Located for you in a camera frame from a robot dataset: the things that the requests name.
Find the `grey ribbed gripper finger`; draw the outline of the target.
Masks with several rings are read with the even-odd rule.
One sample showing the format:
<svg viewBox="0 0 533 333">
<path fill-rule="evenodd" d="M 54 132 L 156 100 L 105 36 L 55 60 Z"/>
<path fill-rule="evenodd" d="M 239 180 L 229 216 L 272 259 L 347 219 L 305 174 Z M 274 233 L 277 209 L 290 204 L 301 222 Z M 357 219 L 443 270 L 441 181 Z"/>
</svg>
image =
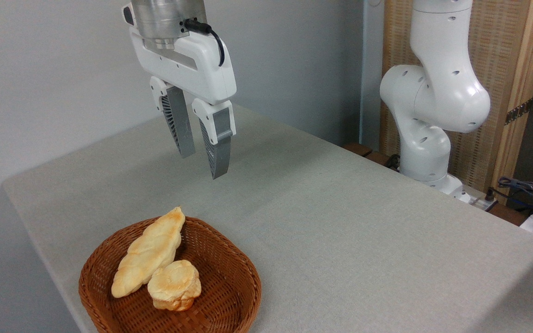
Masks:
<svg viewBox="0 0 533 333">
<path fill-rule="evenodd" d="M 194 138 L 182 89 L 155 76 L 150 78 L 150 88 L 156 108 L 163 114 L 178 152 L 182 158 L 191 156 L 195 153 Z"/>
<path fill-rule="evenodd" d="M 211 105 L 199 98 L 192 102 L 199 125 L 213 179 L 228 172 L 231 138 L 236 135 L 233 106 L 230 101 Z"/>
</svg>

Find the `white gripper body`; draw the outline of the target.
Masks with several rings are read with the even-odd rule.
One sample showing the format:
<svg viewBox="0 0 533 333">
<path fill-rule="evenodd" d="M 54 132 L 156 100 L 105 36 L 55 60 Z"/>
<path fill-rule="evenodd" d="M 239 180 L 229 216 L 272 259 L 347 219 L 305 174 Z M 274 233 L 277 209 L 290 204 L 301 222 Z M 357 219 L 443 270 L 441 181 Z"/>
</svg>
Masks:
<svg viewBox="0 0 533 333">
<path fill-rule="evenodd" d="M 194 95 L 209 104 L 219 104 L 237 91 L 233 66 L 226 46 L 224 63 L 214 37 L 190 32 L 178 38 L 171 50 L 154 49 L 135 27 L 130 27 L 135 53 L 144 70 L 152 76 Z"/>
</svg>

